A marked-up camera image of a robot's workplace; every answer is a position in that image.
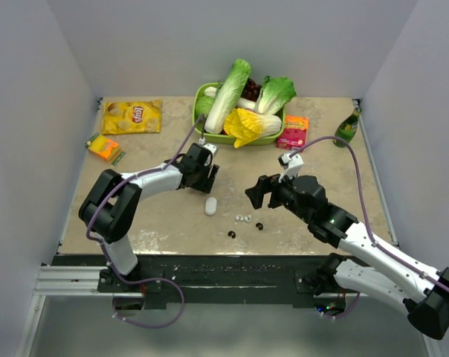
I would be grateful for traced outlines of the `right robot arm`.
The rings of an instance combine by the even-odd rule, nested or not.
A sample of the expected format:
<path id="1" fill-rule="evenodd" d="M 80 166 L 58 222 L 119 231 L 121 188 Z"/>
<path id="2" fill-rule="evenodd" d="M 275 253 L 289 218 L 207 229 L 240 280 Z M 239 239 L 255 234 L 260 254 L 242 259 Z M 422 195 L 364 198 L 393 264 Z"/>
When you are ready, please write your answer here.
<path id="1" fill-rule="evenodd" d="M 372 235 L 364 223 L 332 204 L 314 176 L 260 176 L 245 190 L 253 208 L 260 209 L 269 194 L 269 208 L 284 207 L 304 221 L 321 242 L 365 262 L 360 266 L 341 258 L 318 273 L 326 292 L 339 287 L 362 292 L 406 314 L 422 334 L 440 340 L 449 328 L 449 267 L 424 264 Z"/>

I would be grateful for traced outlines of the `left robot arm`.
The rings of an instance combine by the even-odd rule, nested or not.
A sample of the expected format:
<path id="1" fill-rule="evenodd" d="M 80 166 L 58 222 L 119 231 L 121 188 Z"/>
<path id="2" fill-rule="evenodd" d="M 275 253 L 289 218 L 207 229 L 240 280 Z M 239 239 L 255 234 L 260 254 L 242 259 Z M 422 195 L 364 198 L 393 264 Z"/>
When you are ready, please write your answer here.
<path id="1" fill-rule="evenodd" d="M 219 166 L 213 163 L 218 152 L 213 144 L 193 143 L 157 167 L 135 173 L 104 170 L 80 206 L 78 216 L 86 225 L 88 239 L 98 242 L 116 273 L 115 284 L 125 292 L 140 285 L 138 258 L 128 232 L 141 200 L 159 193 L 191 188 L 209 193 Z"/>

